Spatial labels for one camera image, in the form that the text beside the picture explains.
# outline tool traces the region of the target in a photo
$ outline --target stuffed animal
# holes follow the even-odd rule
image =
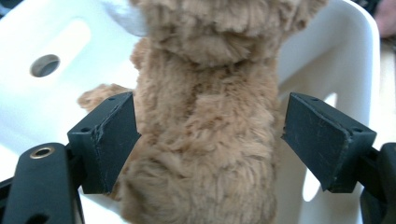
[[[142,134],[120,174],[121,215],[139,223],[274,223],[276,58],[326,0],[132,0]],[[93,109],[112,94],[84,93]]]

